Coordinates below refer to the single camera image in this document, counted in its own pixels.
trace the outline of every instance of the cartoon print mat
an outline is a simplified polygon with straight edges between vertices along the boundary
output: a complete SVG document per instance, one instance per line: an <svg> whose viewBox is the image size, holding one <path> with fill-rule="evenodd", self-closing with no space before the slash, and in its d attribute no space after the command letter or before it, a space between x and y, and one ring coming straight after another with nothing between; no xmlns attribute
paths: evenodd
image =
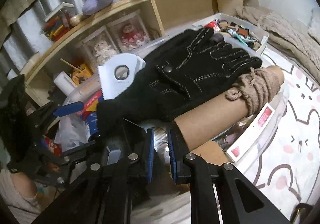
<svg viewBox="0 0 320 224"><path fill-rule="evenodd" d="M320 167L320 91L307 74L278 53L263 58L283 69L290 96L278 129L246 177L289 219L306 203Z"/></svg>

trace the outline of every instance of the white tape dispenser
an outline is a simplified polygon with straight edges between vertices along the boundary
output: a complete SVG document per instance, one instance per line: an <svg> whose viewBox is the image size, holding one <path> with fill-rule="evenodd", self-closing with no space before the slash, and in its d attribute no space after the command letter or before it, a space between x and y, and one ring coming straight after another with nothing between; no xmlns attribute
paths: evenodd
<svg viewBox="0 0 320 224"><path fill-rule="evenodd" d="M126 90L136 73L145 67L140 57L124 53L113 56L103 66L98 66L103 98L113 99Z"/></svg>

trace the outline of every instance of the snap button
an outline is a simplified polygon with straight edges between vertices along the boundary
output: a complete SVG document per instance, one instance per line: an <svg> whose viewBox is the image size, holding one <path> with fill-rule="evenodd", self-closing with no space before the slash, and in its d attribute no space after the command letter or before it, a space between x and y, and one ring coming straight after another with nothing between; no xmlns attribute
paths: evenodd
<svg viewBox="0 0 320 224"><path fill-rule="evenodd" d="M166 66L163 68L164 72L170 73L172 71L172 67Z"/></svg>

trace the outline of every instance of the shelf top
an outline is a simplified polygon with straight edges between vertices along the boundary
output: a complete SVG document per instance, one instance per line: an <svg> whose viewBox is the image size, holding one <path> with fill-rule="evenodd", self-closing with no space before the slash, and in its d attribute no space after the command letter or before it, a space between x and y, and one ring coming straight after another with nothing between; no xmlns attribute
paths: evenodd
<svg viewBox="0 0 320 224"><path fill-rule="evenodd" d="M113 3L111 6L91 15L89 18L82 21L80 24L63 35L57 42L52 44L52 46L47 49L47 51L39 58L39 60L37 60L37 62L26 74L26 83L30 83L31 80L40 71L40 69L42 69L56 53L58 53L63 47L65 47L69 42L71 42L81 33L94 26L95 24L105 20L109 16L145 1L148 0L122 0Z"/></svg>

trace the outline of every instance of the blue gripper pad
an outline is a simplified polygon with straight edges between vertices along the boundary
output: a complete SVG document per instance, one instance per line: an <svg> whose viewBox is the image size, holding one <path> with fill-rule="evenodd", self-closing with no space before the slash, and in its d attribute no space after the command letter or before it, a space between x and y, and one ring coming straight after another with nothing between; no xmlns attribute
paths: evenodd
<svg viewBox="0 0 320 224"><path fill-rule="evenodd" d="M84 104L82 102L75 102L65 106L58 107L54 112L53 115L57 117L63 117L67 115L71 115L73 113L82 111L84 109Z"/></svg>
<svg viewBox="0 0 320 224"><path fill-rule="evenodd" d="M151 182L152 170L153 170L154 145L155 145L155 132L153 131L153 129L148 129L147 136L150 137L149 157L147 161L147 167L148 167L147 180L148 182Z"/></svg>
<svg viewBox="0 0 320 224"><path fill-rule="evenodd" d="M170 156L170 166L171 166L171 175L174 182L177 182L177 161L174 155L173 145L172 145L172 138L171 138L171 131L168 134L168 144L169 144L169 156Z"/></svg>

